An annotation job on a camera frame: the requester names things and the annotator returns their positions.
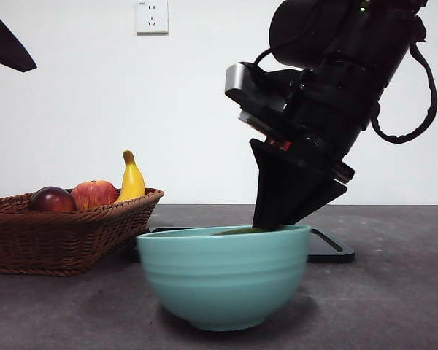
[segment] banana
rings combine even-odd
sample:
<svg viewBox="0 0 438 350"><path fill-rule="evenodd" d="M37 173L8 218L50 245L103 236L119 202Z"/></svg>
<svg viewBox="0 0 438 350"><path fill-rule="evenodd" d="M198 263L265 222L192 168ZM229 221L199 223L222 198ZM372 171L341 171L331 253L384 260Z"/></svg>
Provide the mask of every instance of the banana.
<svg viewBox="0 0 438 350"><path fill-rule="evenodd" d="M129 150L123 151L123 159L125 160L125 172L120 194L115 203L128 201L145 194L145 180L134 162L133 153Z"/></svg>

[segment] wicker basket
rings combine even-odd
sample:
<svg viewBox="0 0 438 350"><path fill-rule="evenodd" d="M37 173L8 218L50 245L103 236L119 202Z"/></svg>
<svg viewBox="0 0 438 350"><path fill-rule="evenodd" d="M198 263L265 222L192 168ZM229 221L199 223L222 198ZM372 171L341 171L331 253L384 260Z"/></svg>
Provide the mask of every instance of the wicker basket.
<svg viewBox="0 0 438 350"><path fill-rule="evenodd" d="M32 193L0 198L0 273L81 274L130 238L145 232L164 192L84 211L27 210Z"/></svg>

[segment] apple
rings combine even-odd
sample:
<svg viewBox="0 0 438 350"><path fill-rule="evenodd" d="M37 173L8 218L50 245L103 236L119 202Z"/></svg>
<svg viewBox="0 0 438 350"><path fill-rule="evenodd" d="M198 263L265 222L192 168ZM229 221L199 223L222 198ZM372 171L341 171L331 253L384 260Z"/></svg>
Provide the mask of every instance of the apple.
<svg viewBox="0 0 438 350"><path fill-rule="evenodd" d="M106 180L86 181L70 192L78 210L111 204L117 199L117 189Z"/></svg>
<svg viewBox="0 0 438 350"><path fill-rule="evenodd" d="M33 193L29 198L29 210L33 211L73 211L77 210L68 191L60 187L47 186Z"/></svg>

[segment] teal bowl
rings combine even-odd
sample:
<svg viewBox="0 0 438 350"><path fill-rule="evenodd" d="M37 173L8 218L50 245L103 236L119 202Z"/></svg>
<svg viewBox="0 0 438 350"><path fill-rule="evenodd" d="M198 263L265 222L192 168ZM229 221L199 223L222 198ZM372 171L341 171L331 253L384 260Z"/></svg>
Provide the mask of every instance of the teal bowl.
<svg viewBox="0 0 438 350"><path fill-rule="evenodd" d="M295 294L307 264L310 227L213 236L250 226L202 227L137 237L154 294L202 330L257 326Z"/></svg>

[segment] white wall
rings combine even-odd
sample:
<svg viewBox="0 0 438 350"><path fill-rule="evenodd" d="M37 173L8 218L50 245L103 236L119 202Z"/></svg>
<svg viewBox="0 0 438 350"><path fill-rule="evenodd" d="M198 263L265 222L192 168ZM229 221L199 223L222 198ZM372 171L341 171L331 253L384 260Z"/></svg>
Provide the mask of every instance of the white wall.
<svg viewBox="0 0 438 350"><path fill-rule="evenodd" d="M237 120L224 78L266 48L280 2L170 0L170 34L136 36L135 0L1 0L1 19L39 68L0 66L0 197L89 179L120 186L128 148L147 186L166 192L162 203L254 203L248 141L263 137ZM438 0L421 14L438 86ZM262 66L282 67L271 57ZM423 119L429 91L413 59L381 103L388 133ZM356 177L335 203L438 204L438 117L405 145L369 129L346 161Z"/></svg>

